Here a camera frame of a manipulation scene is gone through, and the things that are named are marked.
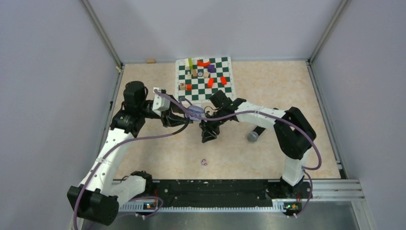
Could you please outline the grey-blue earbud case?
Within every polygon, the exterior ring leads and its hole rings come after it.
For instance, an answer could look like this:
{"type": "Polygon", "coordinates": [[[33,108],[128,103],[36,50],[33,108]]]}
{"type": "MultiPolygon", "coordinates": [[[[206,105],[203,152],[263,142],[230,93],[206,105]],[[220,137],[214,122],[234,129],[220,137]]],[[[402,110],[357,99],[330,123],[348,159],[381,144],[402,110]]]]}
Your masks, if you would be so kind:
{"type": "Polygon", "coordinates": [[[190,105],[186,109],[189,113],[185,113],[184,117],[189,117],[191,121],[201,121],[201,117],[205,117],[204,109],[199,106],[190,105]]]}

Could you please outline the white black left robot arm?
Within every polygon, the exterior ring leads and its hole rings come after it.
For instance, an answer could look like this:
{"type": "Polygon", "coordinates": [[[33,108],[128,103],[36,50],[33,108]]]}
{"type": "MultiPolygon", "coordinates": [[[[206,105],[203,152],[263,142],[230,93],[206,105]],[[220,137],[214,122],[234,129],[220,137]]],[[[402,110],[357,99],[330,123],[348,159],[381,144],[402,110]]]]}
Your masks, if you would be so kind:
{"type": "Polygon", "coordinates": [[[153,100],[147,99],[149,90],[143,82],[131,81],[125,85],[121,109],[112,118],[98,157],[79,185],[68,190],[73,209],[71,229],[81,229],[84,220],[110,225],[119,208],[133,197],[148,198],[153,194],[151,175],[145,172],[137,172],[113,185],[129,144],[142,140],[138,134],[146,119],[160,120],[164,127],[180,126],[180,132],[191,123],[189,118],[180,116],[186,110],[183,104],[165,89],[154,88],[151,92],[155,95],[153,100]]]}

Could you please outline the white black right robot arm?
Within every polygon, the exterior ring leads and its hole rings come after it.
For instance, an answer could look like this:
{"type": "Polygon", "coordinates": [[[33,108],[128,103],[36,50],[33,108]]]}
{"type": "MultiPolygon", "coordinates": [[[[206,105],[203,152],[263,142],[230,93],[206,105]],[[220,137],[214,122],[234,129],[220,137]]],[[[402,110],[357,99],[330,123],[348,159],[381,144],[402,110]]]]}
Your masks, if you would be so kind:
{"type": "Polygon", "coordinates": [[[286,197],[299,193],[308,151],[314,146],[316,138],[316,132],[300,109],[269,109],[242,98],[231,100],[223,91],[216,92],[209,100],[217,110],[199,124],[202,143],[216,139],[220,126],[226,121],[245,122],[274,130],[280,149],[286,156],[281,192],[286,197]]]}

